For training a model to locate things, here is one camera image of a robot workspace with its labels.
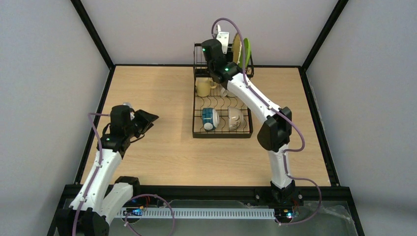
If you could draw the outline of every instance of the yellow mug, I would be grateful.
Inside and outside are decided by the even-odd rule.
[[[217,84],[215,82],[213,82],[214,86],[211,85],[211,82],[213,82],[212,78],[197,78],[195,84],[197,96],[209,96],[211,90],[217,87]]]

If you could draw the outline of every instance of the black wire dish rack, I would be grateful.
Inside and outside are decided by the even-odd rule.
[[[231,44],[229,44],[226,58],[228,61],[233,60],[233,53],[231,51]],[[194,44],[194,84],[197,78],[210,78],[207,70],[207,62],[200,43]],[[254,68],[252,56],[246,69],[247,77],[250,79],[254,75]],[[221,85],[211,89],[210,95],[206,97],[199,97],[194,88],[194,112],[193,112],[193,138],[250,138],[253,133],[252,115],[250,109],[238,98],[221,96]],[[214,108],[219,114],[220,123],[213,131],[206,131],[203,127],[202,113],[203,108]],[[229,130],[229,107],[234,107],[242,111],[243,122],[239,128]]]

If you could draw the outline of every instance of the wooden tabletop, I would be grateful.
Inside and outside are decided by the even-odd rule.
[[[293,176],[330,186],[298,69],[255,68],[252,82],[276,104],[292,110],[293,121],[305,137],[305,150],[289,155]],[[129,147],[112,182],[119,176],[133,176],[144,185],[269,185],[269,158],[256,138],[261,127],[256,117],[250,139],[193,139],[193,83],[192,67],[116,67],[102,113],[130,102],[135,110],[156,114],[159,119],[143,139]],[[109,122],[109,117],[100,119],[99,133]],[[96,142],[82,182],[91,169]],[[290,147],[300,146],[293,130]],[[311,186],[306,181],[296,181],[296,185]]]

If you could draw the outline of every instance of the mug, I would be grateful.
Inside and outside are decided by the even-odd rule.
[[[196,84],[195,84],[197,96],[199,97],[209,96],[211,89],[214,89],[217,87],[217,84],[215,82],[213,82],[214,86],[211,85],[211,82],[213,82],[213,80],[209,78],[197,78]]]
[[[215,130],[220,123],[219,113],[210,107],[203,108],[201,119],[203,120],[203,127],[206,131]]]
[[[243,113],[241,110],[236,107],[229,107],[228,109],[229,117],[229,130],[235,130],[243,123]]]
[[[220,96],[225,97],[226,95],[228,97],[236,97],[236,95],[234,95],[232,92],[222,87],[220,90]]]

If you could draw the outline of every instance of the white wall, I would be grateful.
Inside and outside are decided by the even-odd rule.
[[[108,69],[71,1],[0,5],[0,235],[46,235]]]
[[[337,0],[85,0],[114,63],[193,63],[213,22],[233,20],[255,64],[301,65]],[[236,31],[227,23],[222,29]]]
[[[366,235],[415,235],[417,2],[349,1],[307,75]]]

